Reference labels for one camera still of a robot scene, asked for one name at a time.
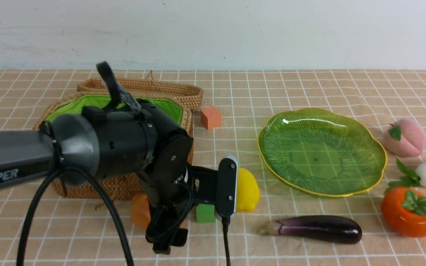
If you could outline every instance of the black cable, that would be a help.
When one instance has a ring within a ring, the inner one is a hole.
[[[111,213],[111,217],[113,218],[113,221],[116,226],[116,230],[118,231],[119,238],[121,241],[121,246],[123,248],[123,252],[125,254],[126,263],[127,266],[134,266],[134,261],[132,260],[131,250],[129,248],[129,242],[127,240],[127,236],[123,227],[123,223],[121,221],[121,218],[119,217],[119,214],[113,204],[113,202],[109,199],[106,192],[103,190],[101,185],[98,183],[98,181],[91,176],[90,174],[82,171],[79,168],[75,167],[67,167],[65,170],[73,170],[81,173],[86,180],[93,186],[93,188],[98,192],[100,197],[105,202],[109,212]],[[32,220],[34,219],[35,210],[37,209],[37,205],[40,202],[40,199],[42,198],[42,195],[44,194],[45,190],[49,187],[49,185],[54,181],[60,174],[62,170],[57,170],[56,172],[52,173],[47,177],[42,184],[40,185],[39,189],[37,189],[37,192],[34,195],[34,198],[32,198],[32,202],[29,206],[29,209],[26,214],[26,218],[24,219],[24,224],[22,226],[22,232],[20,236],[19,241],[19,247],[17,249],[17,260],[16,260],[16,266],[24,266],[24,256],[26,252],[26,246],[27,246],[27,239],[29,238],[29,231],[32,225]]]
[[[81,173],[88,180],[88,182],[93,186],[93,188],[98,192],[100,197],[103,199],[106,207],[109,210],[109,213],[111,214],[111,217],[113,218],[113,222],[115,223],[116,230],[118,231],[119,240],[121,241],[121,247],[123,248],[123,252],[126,258],[126,264],[127,266],[134,266],[134,261],[132,260],[131,249],[129,248],[129,241],[127,240],[123,222],[121,221],[121,218],[119,217],[119,214],[116,210],[115,205],[110,200],[105,190],[101,187],[101,185],[98,183],[95,177],[82,171],[81,169],[75,168],[75,167],[66,167],[66,170],[73,170],[73,171],[77,171]]]
[[[226,255],[226,266],[231,266],[230,246],[228,244],[228,227],[230,226],[230,217],[223,217],[221,219],[223,224],[223,240],[224,240],[224,253]]]
[[[177,180],[176,182],[187,190],[188,202],[186,204],[186,207],[185,207],[182,215],[180,215],[179,218],[176,220],[176,222],[174,224],[172,224],[166,231],[164,231],[161,234],[154,235],[154,236],[152,236],[150,233],[147,234],[147,238],[152,242],[157,242],[157,241],[161,240],[162,238],[164,238],[165,236],[167,236],[169,234],[173,234],[173,232],[181,226],[181,224],[184,222],[186,216],[188,216],[189,212],[193,208],[193,203],[194,203],[194,200],[195,200],[195,197],[194,197],[194,194],[193,194],[193,189],[187,183],[185,183],[184,180]],[[161,211],[157,212],[155,214],[155,216],[152,218],[153,227],[155,227],[155,223],[159,219],[160,215],[161,215]]]
[[[37,189],[34,197],[32,198],[32,202],[27,210],[26,218],[24,219],[24,224],[22,226],[21,237],[19,240],[19,247],[17,248],[17,259],[16,266],[24,266],[24,256],[26,253],[27,239],[29,238],[29,231],[31,229],[32,220],[34,219],[35,210],[37,209],[37,205],[39,205],[40,199],[44,194],[45,190],[49,187],[50,183],[54,181],[60,174],[62,170],[57,170],[54,173],[50,174],[42,184]]]

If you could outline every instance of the yellow lemon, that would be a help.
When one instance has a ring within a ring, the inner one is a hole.
[[[252,212],[259,203],[260,195],[259,186],[252,173],[244,168],[239,168],[236,211]]]

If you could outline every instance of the wall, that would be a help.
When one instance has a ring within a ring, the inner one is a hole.
[[[424,0],[0,0],[0,68],[426,69]]]

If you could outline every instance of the green leaves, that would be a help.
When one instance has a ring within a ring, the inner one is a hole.
[[[404,176],[400,177],[399,181],[392,181],[389,182],[389,187],[386,189],[384,194],[387,194],[389,190],[391,190],[394,187],[419,187],[420,186],[420,177],[417,175],[417,173],[405,166],[399,158],[397,158],[397,167],[399,170],[404,174]]]
[[[399,158],[397,158],[396,164],[402,174],[408,175],[409,177],[412,177],[415,180],[419,180],[419,176],[417,175],[417,173],[414,170],[408,168],[406,165],[404,165],[404,163],[402,163]]]
[[[417,193],[413,192],[410,189],[407,189],[405,191],[405,200],[409,202],[416,202],[419,199],[419,196],[417,196]]]
[[[417,193],[407,189],[405,191],[405,200],[402,201],[402,207],[416,215],[426,216],[426,197],[419,197]]]
[[[401,139],[401,130],[400,130],[400,126],[394,126],[393,128],[387,130],[387,132],[389,132],[389,135],[397,141],[400,141]]]

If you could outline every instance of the green glass plate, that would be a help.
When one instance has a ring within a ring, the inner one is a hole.
[[[279,180],[325,197],[373,189],[387,165],[384,147],[365,126],[317,108],[273,116],[259,133],[257,147]]]

